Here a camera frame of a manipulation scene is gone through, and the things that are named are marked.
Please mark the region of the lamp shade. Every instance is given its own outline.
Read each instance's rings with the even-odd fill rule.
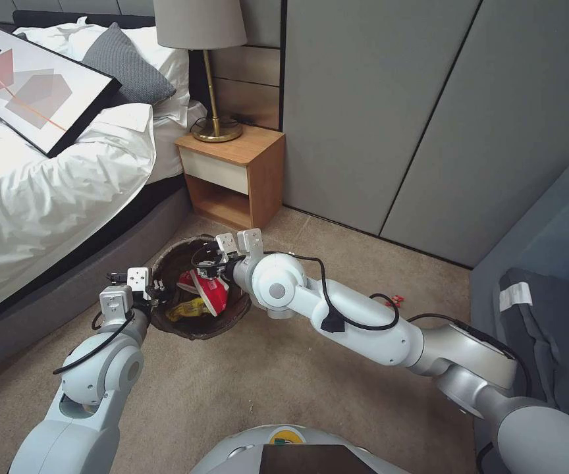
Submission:
[[[154,0],[157,42],[218,49],[247,42],[239,0]]]

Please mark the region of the yellow plastic bag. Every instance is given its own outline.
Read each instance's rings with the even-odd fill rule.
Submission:
[[[172,322],[176,322],[181,317],[197,317],[204,313],[210,314],[210,311],[208,311],[203,298],[195,298],[189,302],[179,303],[166,312],[166,317]]]

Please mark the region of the beige carpet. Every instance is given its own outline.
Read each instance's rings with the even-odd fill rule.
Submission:
[[[226,231],[191,215],[169,244]],[[319,256],[329,278],[361,292],[400,294],[401,316],[436,311],[468,320],[467,270],[289,209],[263,235],[266,249]],[[312,263],[306,268],[319,276]],[[59,383],[51,372],[92,334],[96,311],[0,367],[0,473],[43,419]],[[472,420],[431,380],[342,348],[303,317],[272,321],[253,308],[205,342],[151,328],[142,351],[113,473],[187,473],[223,437],[266,423],[335,433],[415,474],[475,472]]]

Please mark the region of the abstract art print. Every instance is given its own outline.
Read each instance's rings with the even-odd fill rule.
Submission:
[[[48,157],[74,143],[120,86],[0,30],[0,119]]]

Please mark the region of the gray pillow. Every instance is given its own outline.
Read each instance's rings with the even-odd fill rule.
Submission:
[[[82,63],[120,81],[122,87],[113,97],[111,106],[134,102],[154,104],[176,92],[173,85],[140,56],[117,23],[98,37]]]

